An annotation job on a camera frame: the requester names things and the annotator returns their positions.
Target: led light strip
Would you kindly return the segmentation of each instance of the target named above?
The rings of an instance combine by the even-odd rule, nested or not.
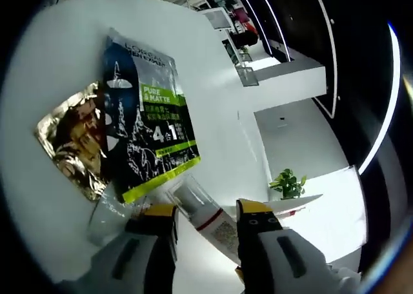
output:
[[[376,155],[377,151],[379,150],[380,145],[386,136],[388,127],[390,126],[390,122],[393,118],[394,110],[396,109],[396,103],[398,100],[398,93],[399,93],[399,87],[400,87],[400,64],[401,64],[400,63],[400,48],[399,48],[398,38],[396,37],[392,27],[388,25],[388,28],[390,29],[390,37],[392,39],[392,50],[393,50],[392,91],[390,94],[390,100],[388,101],[388,108],[387,108],[385,119],[383,121],[383,125],[380,128],[379,135],[377,136],[372,149],[370,150],[363,164],[361,164],[359,168],[360,175],[366,170],[367,166],[370,164],[370,162]]]
[[[259,22],[258,17],[257,17],[257,15],[256,15],[254,9],[252,9],[252,6],[251,6],[250,2],[249,2],[248,0],[245,0],[245,1],[247,2],[247,4],[248,4],[248,6],[250,7],[250,9],[251,9],[254,17],[256,18],[257,23],[258,23],[258,25],[259,25],[259,28],[261,29],[261,31],[262,31],[262,33],[263,33],[263,35],[264,35],[264,40],[265,40],[265,42],[267,43],[268,50],[270,51],[270,54],[272,54],[271,46],[270,46],[270,43],[268,42],[267,36],[266,36],[265,33],[264,33],[263,26],[262,26],[261,23]]]
[[[318,0],[318,3],[320,4],[321,11],[323,12],[324,19],[325,19],[325,22],[326,22],[326,25],[327,25],[328,35],[330,36],[330,42],[331,42],[331,51],[332,51],[332,55],[333,55],[334,95],[333,95],[333,108],[331,110],[331,113],[328,112],[327,108],[325,108],[324,104],[317,97],[315,97],[314,99],[325,110],[325,112],[328,114],[328,116],[331,119],[333,119],[334,114],[336,113],[336,104],[337,104],[337,55],[336,55],[336,46],[334,44],[334,37],[333,37],[333,31],[331,29],[330,19],[328,18],[327,11],[325,10],[323,0]]]
[[[272,11],[272,8],[271,8],[270,3],[268,2],[268,0],[264,0],[264,1],[265,1],[265,3],[267,4],[268,8],[270,9],[270,12],[271,12],[271,14],[272,14],[272,17],[274,18],[274,21],[275,21],[276,24],[277,24],[277,27],[278,27],[278,30],[279,30],[279,34],[281,35],[281,39],[283,40],[283,44],[284,44],[284,47],[285,47],[285,52],[287,53],[287,59],[288,59],[289,62],[291,62],[290,52],[288,52],[287,43],[285,42],[284,35],[283,35],[282,31],[281,31],[281,28],[279,27],[279,23],[278,23],[277,17],[276,17],[276,15],[274,14],[274,12]]]

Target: face mask package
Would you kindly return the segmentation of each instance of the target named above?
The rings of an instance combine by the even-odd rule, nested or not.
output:
[[[200,156],[173,58],[114,29],[103,58],[108,162],[119,200],[130,203]]]
[[[89,84],[69,97],[35,128],[35,136],[54,164],[90,201],[99,200],[110,180],[98,86]]]

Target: white table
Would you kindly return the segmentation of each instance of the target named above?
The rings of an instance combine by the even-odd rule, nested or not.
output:
[[[54,166],[33,130],[52,108],[99,78],[109,27],[176,60],[202,157],[191,170],[222,205],[267,199],[267,178],[229,102],[241,81],[208,20],[157,0],[69,0],[34,17],[12,59],[1,98],[0,167],[12,218],[53,281],[84,273],[94,208]],[[181,217],[175,293],[190,286],[240,293],[235,266]]]

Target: green leaves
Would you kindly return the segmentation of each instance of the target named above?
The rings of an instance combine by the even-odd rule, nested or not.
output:
[[[303,186],[306,181],[307,181],[307,176],[305,175],[303,176],[303,178],[301,178],[300,185]]]
[[[292,173],[292,170],[286,168],[283,170],[274,181],[270,182],[270,188],[278,192],[283,192],[283,199],[293,199],[300,197],[304,194],[303,185],[307,180],[307,176],[301,178],[300,182],[297,182],[297,177]]]

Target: gold foil packet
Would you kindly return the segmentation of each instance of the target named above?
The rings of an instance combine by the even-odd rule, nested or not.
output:
[[[69,97],[37,124],[35,136],[54,164],[90,201],[109,183],[103,104],[98,83]]]

